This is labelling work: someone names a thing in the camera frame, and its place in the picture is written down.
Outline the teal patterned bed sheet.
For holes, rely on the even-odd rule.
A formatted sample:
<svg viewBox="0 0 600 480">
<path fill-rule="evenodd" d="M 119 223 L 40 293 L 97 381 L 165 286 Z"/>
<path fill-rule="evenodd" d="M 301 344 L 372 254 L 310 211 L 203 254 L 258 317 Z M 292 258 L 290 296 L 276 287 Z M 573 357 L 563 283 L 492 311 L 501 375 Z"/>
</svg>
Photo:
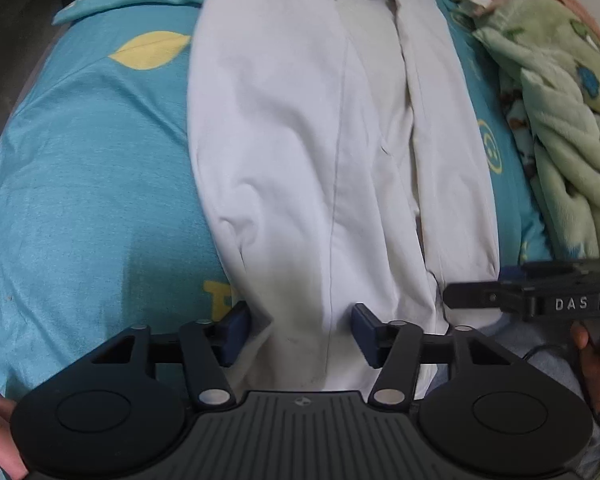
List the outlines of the teal patterned bed sheet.
<svg viewBox="0 0 600 480">
<path fill-rule="evenodd" d="M 206 0 L 76 0 L 0 140 L 0 393 L 18 400 L 128 327 L 169 333 L 238 298 L 189 153 Z M 458 33 L 442 11 L 452 43 Z M 460 66 L 465 53 L 455 48 Z M 476 98 L 502 266 L 550 258 L 504 122 Z"/>
</svg>

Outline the white garment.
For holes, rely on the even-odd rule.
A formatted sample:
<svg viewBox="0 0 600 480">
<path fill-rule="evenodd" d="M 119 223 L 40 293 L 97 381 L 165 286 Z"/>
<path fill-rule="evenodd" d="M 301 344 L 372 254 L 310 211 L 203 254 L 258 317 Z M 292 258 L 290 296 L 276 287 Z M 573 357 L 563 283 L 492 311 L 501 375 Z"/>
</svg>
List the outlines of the white garment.
<svg viewBox="0 0 600 480">
<path fill-rule="evenodd" d="M 485 328 L 446 285 L 500 270 L 486 154 L 436 0 L 206 0 L 189 62 L 189 153 L 254 332 L 242 390 L 368 391 L 362 302 L 430 334 Z"/>
</svg>

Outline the green fleece blanket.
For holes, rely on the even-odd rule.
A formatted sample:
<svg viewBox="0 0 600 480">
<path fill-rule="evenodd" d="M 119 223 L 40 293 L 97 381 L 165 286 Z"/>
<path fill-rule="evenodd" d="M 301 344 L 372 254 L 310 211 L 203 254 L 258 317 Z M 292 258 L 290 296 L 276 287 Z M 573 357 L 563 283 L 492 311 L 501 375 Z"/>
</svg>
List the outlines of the green fleece blanket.
<svg viewBox="0 0 600 480">
<path fill-rule="evenodd" d="M 498 64 L 506 122 L 562 260 L 600 259 L 600 51 L 557 0 L 452 0 Z"/>
</svg>

